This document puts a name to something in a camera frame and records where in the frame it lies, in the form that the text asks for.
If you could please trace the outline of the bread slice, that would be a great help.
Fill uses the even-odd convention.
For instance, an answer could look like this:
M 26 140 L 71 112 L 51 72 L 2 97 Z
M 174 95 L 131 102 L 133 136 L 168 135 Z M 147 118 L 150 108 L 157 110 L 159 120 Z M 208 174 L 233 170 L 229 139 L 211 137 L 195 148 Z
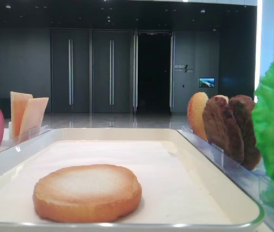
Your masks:
M 112 222 L 138 207 L 142 187 L 129 169 L 111 164 L 71 166 L 41 178 L 33 204 L 41 218 L 69 223 Z

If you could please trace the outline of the inner brown meat patty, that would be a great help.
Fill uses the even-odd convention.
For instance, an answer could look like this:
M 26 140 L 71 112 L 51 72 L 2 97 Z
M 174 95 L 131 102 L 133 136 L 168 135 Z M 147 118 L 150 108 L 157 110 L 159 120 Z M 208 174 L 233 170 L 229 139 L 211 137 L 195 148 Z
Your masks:
M 202 113 L 207 140 L 224 150 L 237 163 L 244 161 L 244 142 L 240 128 L 225 98 L 212 97 Z

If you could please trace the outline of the brown meat patty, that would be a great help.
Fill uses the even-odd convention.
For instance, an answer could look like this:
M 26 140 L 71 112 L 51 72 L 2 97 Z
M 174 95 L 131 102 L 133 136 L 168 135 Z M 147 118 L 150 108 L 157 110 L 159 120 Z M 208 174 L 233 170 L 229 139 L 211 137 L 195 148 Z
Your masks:
M 229 99 L 229 106 L 241 130 L 244 142 L 244 161 L 241 163 L 248 170 L 253 170 L 261 160 L 260 150 L 256 147 L 256 137 L 252 121 L 255 102 L 246 95 L 237 95 Z
M 224 150 L 237 163 L 244 161 L 244 142 L 240 128 L 225 98 L 212 97 L 202 113 L 207 140 Z

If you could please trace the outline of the inner orange cheese slice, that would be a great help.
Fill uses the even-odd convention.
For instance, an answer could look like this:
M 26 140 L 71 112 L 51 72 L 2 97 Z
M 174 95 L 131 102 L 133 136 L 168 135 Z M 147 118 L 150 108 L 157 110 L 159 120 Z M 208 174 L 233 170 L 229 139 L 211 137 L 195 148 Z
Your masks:
M 23 113 L 19 135 L 23 135 L 31 129 L 41 127 L 48 100 L 48 97 L 28 100 Z

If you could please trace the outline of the orange cheese slice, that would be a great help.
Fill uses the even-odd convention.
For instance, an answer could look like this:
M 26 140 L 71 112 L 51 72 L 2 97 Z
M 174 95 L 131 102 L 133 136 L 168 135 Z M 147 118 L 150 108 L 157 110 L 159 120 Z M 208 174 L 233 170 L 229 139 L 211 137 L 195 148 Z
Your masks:
M 48 100 L 48 97 L 28 100 L 23 113 L 19 135 L 23 135 L 31 129 L 41 127 Z
M 27 102 L 33 98 L 32 94 L 10 92 L 11 98 L 11 124 L 12 137 L 17 137 L 20 133 L 20 126 Z

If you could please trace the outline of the outer brown meat patty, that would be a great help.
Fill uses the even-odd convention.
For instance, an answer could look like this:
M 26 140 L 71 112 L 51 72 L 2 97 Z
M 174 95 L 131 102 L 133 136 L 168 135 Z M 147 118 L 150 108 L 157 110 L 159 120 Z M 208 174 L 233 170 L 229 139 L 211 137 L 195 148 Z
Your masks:
M 241 163 L 248 170 L 253 170 L 261 160 L 260 150 L 256 147 L 256 137 L 252 121 L 255 102 L 246 95 L 237 95 L 229 99 L 229 106 L 241 130 L 244 142 L 244 161 Z

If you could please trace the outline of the outer orange cheese slice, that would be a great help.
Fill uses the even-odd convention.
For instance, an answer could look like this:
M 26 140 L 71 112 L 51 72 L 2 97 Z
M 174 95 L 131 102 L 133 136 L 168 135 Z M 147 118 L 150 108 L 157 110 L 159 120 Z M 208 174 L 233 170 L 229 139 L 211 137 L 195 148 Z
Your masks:
M 20 126 L 27 102 L 33 98 L 32 94 L 10 92 L 11 98 L 11 124 L 12 137 L 17 137 L 20 133 Z

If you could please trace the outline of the dark double door middle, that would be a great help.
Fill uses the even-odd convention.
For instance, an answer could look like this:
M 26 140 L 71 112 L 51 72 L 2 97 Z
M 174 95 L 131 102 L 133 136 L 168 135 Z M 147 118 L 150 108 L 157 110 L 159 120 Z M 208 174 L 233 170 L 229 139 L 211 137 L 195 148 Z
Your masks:
M 129 113 L 130 33 L 93 32 L 93 112 Z

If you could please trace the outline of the dark double door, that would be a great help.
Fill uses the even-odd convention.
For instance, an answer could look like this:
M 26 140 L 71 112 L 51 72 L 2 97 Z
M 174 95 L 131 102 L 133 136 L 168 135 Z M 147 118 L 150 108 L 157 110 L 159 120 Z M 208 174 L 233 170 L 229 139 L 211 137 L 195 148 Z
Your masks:
M 129 113 L 130 33 L 93 32 L 93 112 Z
M 89 112 L 89 32 L 51 31 L 54 113 Z

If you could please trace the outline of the white metal tray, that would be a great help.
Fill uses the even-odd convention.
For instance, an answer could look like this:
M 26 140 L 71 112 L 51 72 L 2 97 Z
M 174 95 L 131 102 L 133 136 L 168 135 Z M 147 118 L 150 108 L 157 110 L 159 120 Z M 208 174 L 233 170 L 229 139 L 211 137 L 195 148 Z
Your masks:
M 263 218 L 176 130 L 54 129 L 0 152 L 0 232 L 253 232 Z

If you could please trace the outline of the dark double door left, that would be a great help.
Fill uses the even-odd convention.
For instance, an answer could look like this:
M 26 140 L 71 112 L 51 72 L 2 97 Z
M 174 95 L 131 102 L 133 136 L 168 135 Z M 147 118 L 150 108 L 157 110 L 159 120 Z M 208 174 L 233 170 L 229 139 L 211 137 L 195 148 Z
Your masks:
M 89 112 L 89 32 L 51 31 L 54 113 Z

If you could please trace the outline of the small wall screen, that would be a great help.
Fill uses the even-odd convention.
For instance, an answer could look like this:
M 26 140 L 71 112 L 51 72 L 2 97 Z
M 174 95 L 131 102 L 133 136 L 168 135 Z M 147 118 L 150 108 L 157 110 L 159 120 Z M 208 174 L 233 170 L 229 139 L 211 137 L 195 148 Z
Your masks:
M 214 78 L 199 78 L 199 87 L 215 87 Z

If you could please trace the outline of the long clear rail left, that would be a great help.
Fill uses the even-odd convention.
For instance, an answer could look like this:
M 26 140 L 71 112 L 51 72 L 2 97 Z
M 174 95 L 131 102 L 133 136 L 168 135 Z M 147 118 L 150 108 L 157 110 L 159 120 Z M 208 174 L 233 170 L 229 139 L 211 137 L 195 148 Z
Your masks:
M 43 134 L 49 130 L 50 130 L 49 126 L 45 125 L 45 126 L 42 126 L 39 128 L 33 128 L 33 129 L 29 130 L 29 132 L 27 132 L 25 134 L 21 134 L 17 137 L 7 139 L 7 140 L 2 140 L 0 142 L 0 152 L 6 150 L 8 148 L 17 146 L 17 145 L 21 144 L 22 142 L 28 141 L 32 138 L 35 138 L 38 135 Z

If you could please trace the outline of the long clear rail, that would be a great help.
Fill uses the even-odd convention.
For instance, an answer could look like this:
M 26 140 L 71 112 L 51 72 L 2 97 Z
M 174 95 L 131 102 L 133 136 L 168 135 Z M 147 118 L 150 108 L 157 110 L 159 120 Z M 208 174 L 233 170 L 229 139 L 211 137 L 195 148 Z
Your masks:
M 221 148 L 194 134 L 189 126 L 183 126 L 181 133 L 241 190 L 261 204 L 265 210 L 264 221 L 274 231 L 274 181 L 266 175 L 263 161 L 249 171 L 226 156 Z
M 33 128 L 33 129 L 29 130 L 29 132 L 27 132 L 25 134 L 21 134 L 17 137 L 7 139 L 7 140 L 2 140 L 0 142 L 0 152 L 6 150 L 8 148 L 17 146 L 17 145 L 21 144 L 22 142 L 28 141 L 32 138 L 35 138 L 38 135 L 43 134 L 49 130 L 50 130 L 49 126 L 45 125 L 45 126 L 42 126 L 39 128 Z

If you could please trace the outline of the long clear rail right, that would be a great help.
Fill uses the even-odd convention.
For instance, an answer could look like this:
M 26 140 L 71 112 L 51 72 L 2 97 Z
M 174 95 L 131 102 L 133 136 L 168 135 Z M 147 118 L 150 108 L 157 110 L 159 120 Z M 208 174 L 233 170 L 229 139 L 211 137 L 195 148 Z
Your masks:
M 189 126 L 183 126 L 181 133 L 241 190 L 261 204 L 265 210 L 264 221 L 274 231 L 274 181 L 266 175 L 263 161 L 249 171 L 226 156 L 221 148 L 194 134 Z

